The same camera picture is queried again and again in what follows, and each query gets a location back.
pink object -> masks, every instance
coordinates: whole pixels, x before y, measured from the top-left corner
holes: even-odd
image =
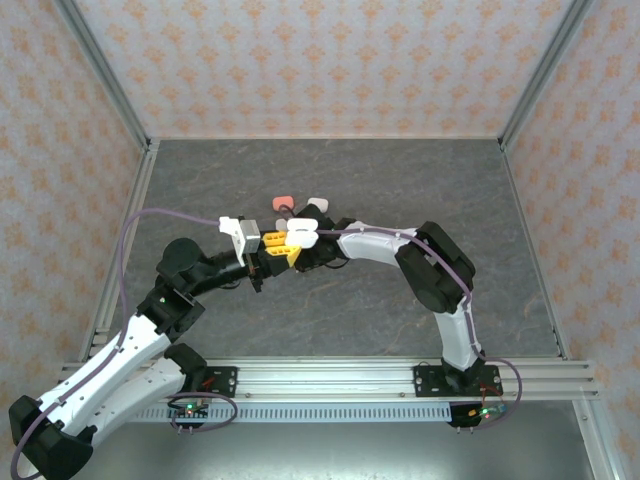
[[[289,207],[291,210],[293,210],[293,206],[294,206],[293,197],[286,196],[286,197],[276,197],[276,198],[273,199],[273,209],[276,212],[280,211],[280,207],[282,205],[285,205],[285,206]]]

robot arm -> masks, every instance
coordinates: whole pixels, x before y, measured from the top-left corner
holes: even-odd
[[[260,292],[266,278],[289,268],[306,272],[335,259],[368,259],[398,267],[418,300],[436,316],[443,342],[444,380],[458,395],[467,395],[468,387],[477,386],[482,361],[474,352],[480,351],[480,345],[476,342],[474,350],[470,342],[475,335],[469,335],[464,312],[469,307],[463,302],[463,292],[440,265],[399,235],[427,243],[471,290],[473,264],[438,225],[427,222],[414,229],[385,229],[391,235],[362,232],[358,230],[369,226],[353,219],[334,223],[315,205],[305,207],[294,220],[307,225],[308,230],[260,232],[255,221],[223,217],[220,230],[232,237],[234,249],[213,257],[205,256],[187,238],[174,240],[165,248],[156,267],[156,286],[131,317],[127,338],[118,353],[106,368],[53,410],[26,443],[23,452],[47,480],[67,480],[75,475],[89,460],[93,447],[137,411],[177,392],[198,389],[206,362],[185,344],[172,344],[204,312],[195,299],[197,295],[243,278],[249,278]],[[354,232],[331,233],[344,229]],[[291,245],[288,240],[294,238],[299,243]],[[9,411],[14,443],[41,412],[93,372],[116,343],[117,337],[40,399],[23,396],[16,401]],[[164,357],[145,373],[127,381],[142,364],[162,352]]]

wall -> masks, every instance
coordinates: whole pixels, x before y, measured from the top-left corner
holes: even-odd
[[[80,0],[148,134],[501,133],[570,0]]]
[[[510,161],[577,358],[598,363],[640,472],[640,12],[596,1]]]
[[[49,0],[0,4],[0,410],[91,320],[139,151]],[[0,476],[8,418],[0,415]]]

gray floor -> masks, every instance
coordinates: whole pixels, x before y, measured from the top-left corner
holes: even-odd
[[[527,403],[473,435],[443,423],[128,424],[74,480],[591,480],[571,402]]]
[[[162,141],[146,207],[207,218],[244,215],[273,228],[271,200],[327,198],[335,220],[386,227],[439,223],[475,263],[474,316],[492,355],[556,355],[498,145],[490,140]],[[127,288],[136,305],[153,286],[171,240],[207,254],[226,235],[168,217],[140,222]],[[201,298],[207,311],[183,340],[205,357],[229,355],[439,356],[430,312],[399,270],[368,261],[344,269],[287,272],[254,293],[249,282]],[[120,326],[116,313],[113,328]]]

black mounting bracket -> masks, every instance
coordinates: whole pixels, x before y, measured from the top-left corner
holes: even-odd
[[[497,396],[491,389],[483,391],[482,385],[495,388],[500,395],[504,393],[500,370],[495,365],[478,365],[473,380],[463,387],[451,382],[450,374],[447,372],[448,369],[443,365],[420,364],[413,367],[416,397],[482,397],[483,394],[487,397]]]
[[[238,367],[207,367],[201,392],[219,393],[225,397],[236,396],[238,385]]]

